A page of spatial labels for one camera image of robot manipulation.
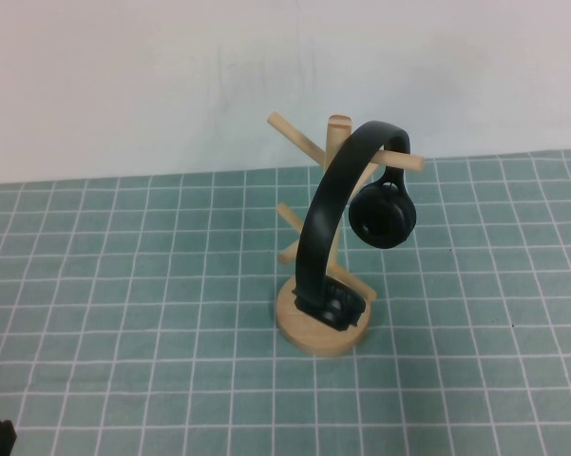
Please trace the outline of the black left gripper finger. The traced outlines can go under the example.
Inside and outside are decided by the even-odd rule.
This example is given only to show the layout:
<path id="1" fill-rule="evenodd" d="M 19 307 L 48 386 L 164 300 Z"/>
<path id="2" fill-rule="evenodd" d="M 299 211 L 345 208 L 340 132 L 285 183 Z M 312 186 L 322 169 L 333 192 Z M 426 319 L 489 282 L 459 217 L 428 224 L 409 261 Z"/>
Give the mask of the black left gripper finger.
<path id="1" fill-rule="evenodd" d="M 10 456 L 17 439 L 17 434 L 11 420 L 0 424 L 0 456 Z"/>

